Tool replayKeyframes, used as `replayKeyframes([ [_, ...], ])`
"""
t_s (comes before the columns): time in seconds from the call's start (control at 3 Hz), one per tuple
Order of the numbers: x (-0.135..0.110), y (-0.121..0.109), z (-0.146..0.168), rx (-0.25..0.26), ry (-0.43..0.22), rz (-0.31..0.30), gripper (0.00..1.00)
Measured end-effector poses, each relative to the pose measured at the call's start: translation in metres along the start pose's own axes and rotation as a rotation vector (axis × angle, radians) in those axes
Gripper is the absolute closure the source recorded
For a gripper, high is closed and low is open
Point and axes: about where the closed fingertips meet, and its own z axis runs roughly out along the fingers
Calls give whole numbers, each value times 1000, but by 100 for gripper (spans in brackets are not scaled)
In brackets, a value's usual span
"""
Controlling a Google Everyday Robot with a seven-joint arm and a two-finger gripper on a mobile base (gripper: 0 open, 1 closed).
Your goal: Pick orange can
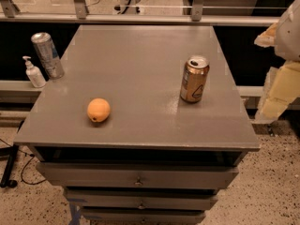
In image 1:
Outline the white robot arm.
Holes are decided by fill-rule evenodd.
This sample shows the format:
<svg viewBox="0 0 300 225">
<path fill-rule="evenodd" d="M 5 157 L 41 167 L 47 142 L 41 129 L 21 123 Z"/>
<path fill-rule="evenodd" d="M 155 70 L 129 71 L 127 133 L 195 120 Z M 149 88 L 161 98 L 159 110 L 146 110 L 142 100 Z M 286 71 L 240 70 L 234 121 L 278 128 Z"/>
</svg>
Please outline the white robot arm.
<svg viewBox="0 0 300 225">
<path fill-rule="evenodd" d="M 265 77 L 255 121 L 270 124 L 300 97 L 300 0 L 294 0 L 279 20 L 256 37 L 254 44 L 272 47 L 282 60 Z"/>
</svg>

